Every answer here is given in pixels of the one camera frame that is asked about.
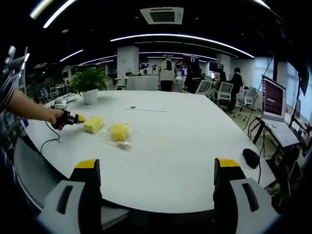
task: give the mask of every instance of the air vent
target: air vent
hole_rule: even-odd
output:
[[[148,24],[182,24],[182,7],[154,7],[141,9]]]

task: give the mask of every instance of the black ceiling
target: black ceiling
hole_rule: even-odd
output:
[[[8,41],[18,48],[29,45],[31,56],[27,66],[30,69],[38,63],[59,62],[81,49],[84,51],[65,60],[62,65],[80,64],[111,56],[116,54],[118,47],[133,44],[141,52],[183,52],[213,58],[216,54],[226,53],[232,54],[232,57],[249,58],[227,47],[195,39],[144,37],[110,42],[118,37],[148,33],[208,38],[236,47],[255,57],[270,57],[274,53],[280,60],[291,62],[300,71],[306,67],[305,61],[309,51],[312,51],[308,41],[304,39],[309,31],[298,33],[302,31],[301,27],[308,25],[304,21],[308,16],[304,14],[304,8],[298,1],[283,2],[280,5],[279,1],[267,0],[272,12],[253,0],[77,0],[47,29],[43,29],[50,16],[66,1],[55,0],[36,20],[28,15],[38,1],[14,1],[19,7],[14,23],[12,21],[12,27],[8,29]],[[149,25],[139,11],[142,8],[161,6],[183,7],[183,24]]]

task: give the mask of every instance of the sponge in plastic bag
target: sponge in plastic bag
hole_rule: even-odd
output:
[[[127,141],[130,139],[130,131],[128,125],[115,124],[111,127],[111,138],[114,141]]]
[[[96,133],[103,125],[104,121],[102,118],[95,116],[85,121],[83,128],[88,133]]]

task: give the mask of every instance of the white table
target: white table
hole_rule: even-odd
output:
[[[236,160],[247,178],[258,180],[259,169],[246,164],[242,151],[259,151],[205,96],[153,91],[100,91],[98,96],[95,106],[84,105],[77,96],[68,110],[100,116],[104,127],[90,135],[82,125],[65,126],[59,132],[62,143],[48,142],[42,153],[66,177],[79,162],[98,158],[104,199],[150,212],[211,210],[216,157]],[[131,106],[151,111],[127,109]],[[136,130],[128,151],[101,141],[104,129],[119,121]],[[38,149],[55,138],[41,121],[30,120],[26,131]],[[275,178],[263,158],[261,169],[260,185],[265,187]]]

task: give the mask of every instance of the ceiling light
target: ceiling light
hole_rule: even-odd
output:
[[[147,57],[149,59],[165,59],[166,57]],[[170,57],[171,59],[183,59],[183,58],[178,58],[178,57]]]
[[[221,43],[221,42],[216,41],[216,40],[210,40],[210,39],[207,39],[207,38],[200,38],[200,37],[189,36],[189,35],[166,34],[166,33],[141,34],[141,35],[134,35],[134,36],[122,37],[122,38],[115,38],[115,39],[112,39],[111,41],[117,41],[117,40],[129,39],[129,38],[152,37],[152,36],[158,36],[158,37],[180,37],[180,38],[190,38],[190,39],[204,40],[204,41],[208,41],[208,42],[211,42],[211,43],[214,43],[214,44],[226,46],[226,47],[228,47],[228,48],[231,48],[231,49],[233,49],[233,50],[236,50],[236,51],[239,51],[239,52],[241,52],[241,53],[243,53],[243,54],[246,54],[246,55],[248,55],[249,57],[251,57],[251,58],[254,59],[254,56],[248,54],[248,53],[245,52],[245,51],[242,51],[242,50],[240,50],[240,49],[237,49],[237,48],[235,48],[235,47],[233,47],[233,46],[230,46],[230,45]]]
[[[207,56],[192,55],[192,54],[185,54],[185,53],[178,53],[178,52],[140,52],[139,54],[176,54],[176,55],[189,55],[189,56],[202,57],[202,58],[206,58],[206,59],[213,59],[213,60],[216,60],[216,58],[211,58],[211,57],[207,57]]]
[[[101,64],[101,63],[105,63],[105,62],[112,62],[112,61],[114,61],[114,60],[109,60],[109,61],[99,62],[99,63],[97,63],[97,64]]]
[[[94,60],[91,60],[91,61],[83,62],[81,65],[84,65],[84,64],[89,63],[89,62],[101,60],[101,59],[108,59],[108,58],[116,57],[116,56],[117,56],[117,55],[112,55],[112,56],[103,57],[103,58],[97,58],[97,59],[94,59]]]
[[[25,59],[24,59],[24,62],[27,62],[28,58],[29,58],[30,54],[27,53],[26,56],[25,56]]]
[[[43,28],[49,27],[49,25],[59,16],[60,13],[62,13],[67,7],[69,7],[72,3],[74,3],[77,0],[68,0],[63,6],[61,6],[51,17],[48,19],[48,21],[45,23]]]
[[[30,17],[35,20],[42,13],[42,11],[50,5],[51,2],[53,2],[53,0],[42,0],[30,13]]]
[[[262,6],[266,7],[266,8],[268,8],[268,9],[270,9],[269,6],[268,6],[267,4],[265,4],[264,1],[262,1],[262,0],[254,0],[254,1],[257,2],[257,3],[259,3],[260,5],[262,5]]]
[[[63,58],[63,59],[61,59],[60,62],[63,62],[64,60],[68,59],[69,57],[71,57],[71,56],[73,56],[73,55],[76,55],[76,54],[78,54],[78,53],[80,53],[80,52],[82,52],[82,51],[83,51],[83,50],[79,50],[79,51],[77,51],[77,52],[75,52],[75,53],[73,53],[73,54],[71,54],[71,55],[69,55],[69,56],[67,56],[67,57],[65,57],[65,58]]]

